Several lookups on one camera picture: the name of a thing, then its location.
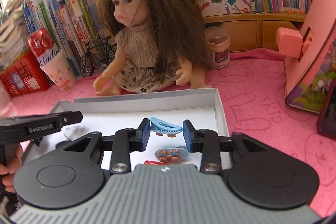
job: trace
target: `blue hair clip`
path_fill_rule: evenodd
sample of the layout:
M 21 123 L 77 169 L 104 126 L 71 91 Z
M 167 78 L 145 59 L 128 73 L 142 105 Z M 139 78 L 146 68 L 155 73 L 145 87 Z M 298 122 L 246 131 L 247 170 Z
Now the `blue hair clip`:
M 176 134 L 181 133 L 183 128 L 172 123 L 165 122 L 155 117 L 150 117 L 151 130 L 155 132 L 156 135 L 163 136 L 167 134 L 168 137 L 175 137 Z

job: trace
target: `hair clip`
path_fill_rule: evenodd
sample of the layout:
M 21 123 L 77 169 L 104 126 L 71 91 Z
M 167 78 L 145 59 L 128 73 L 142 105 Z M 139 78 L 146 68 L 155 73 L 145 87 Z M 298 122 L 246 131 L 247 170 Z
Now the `hair clip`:
M 167 134 L 168 137 L 175 137 L 176 134 L 183 131 L 183 128 L 172 123 L 165 122 L 155 117 L 150 117 L 151 121 L 151 130 L 155 132 L 158 136 L 163 136 Z
M 158 149 L 154 155 L 160 162 L 180 162 L 180 160 L 185 160 L 188 157 L 189 152 L 186 146 L 176 146 L 173 148 Z

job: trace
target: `model bicycle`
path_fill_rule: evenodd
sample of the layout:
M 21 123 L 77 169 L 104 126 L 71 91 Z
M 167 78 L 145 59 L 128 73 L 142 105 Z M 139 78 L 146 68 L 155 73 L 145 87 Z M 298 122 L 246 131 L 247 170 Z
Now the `model bicycle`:
M 81 60 L 81 73 L 83 77 L 91 76 L 95 71 L 95 67 L 93 65 L 94 60 L 97 60 L 98 64 L 101 64 L 103 68 L 107 68 L 107 66 L 114 60 L 116 56 L 117 44 L 113 43 L 112 45 L 110 45 L 109 44 L 110 38 L 111 37 L 100 39 L 96 37 L 93 39 L 82 40 L 86 42 L 85 43 L 86 52 Z M 97 42 L 97 41 L 99 41 L 100 43 L 92 47 L 90 46 L 91 42 Z M 97 49 L 98 47 L 104 48 L 104 56 L 102 59 L 91 52 L 92 49 Z

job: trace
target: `pink sponge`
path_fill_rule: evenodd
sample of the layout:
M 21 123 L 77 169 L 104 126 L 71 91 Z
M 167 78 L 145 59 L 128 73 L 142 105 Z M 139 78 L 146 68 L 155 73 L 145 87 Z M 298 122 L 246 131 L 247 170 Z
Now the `pink sponge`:
M 303 38 L 298 30 L 280 27 L 277 30 L 276 44 L 279 52 L 286 56 L 299 58 Z

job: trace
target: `doll hand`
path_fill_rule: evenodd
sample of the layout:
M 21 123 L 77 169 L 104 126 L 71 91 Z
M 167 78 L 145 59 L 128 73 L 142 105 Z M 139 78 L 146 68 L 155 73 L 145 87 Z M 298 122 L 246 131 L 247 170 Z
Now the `doll hand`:
M 191 80 L 191 76 L 192 76 L 192 68 L 181 68 L 176 72 L 176 75 L 181 75 L 177 81 L 176 81 L 176 85 L 180 85 L 180 86 L 184 86 L 186 84 L 188 84 L 188 82 L 190 82 Z
M 93 88 L 95 89 L 95 91 L 101 92 L 108 79 L 109 79 L 108 77 L 103 75 L 98 76 L 96 80 L 93 82 Z
M 14 187 L 13 187 L 13 179 L 14 179 L 15 173 L 22 166 L 22 160 L 21 160 L 22 155 L 23 155 L 22 146 L 19 144 L 15 152 L 16 157 L 9 162 L 7 167 L 0 164 L 0 175 L 8 174 L 2 178 L 2 183 L 5 186 L 5 190 L 7 192 L 10 192 L 10 193 L 15 192 Z

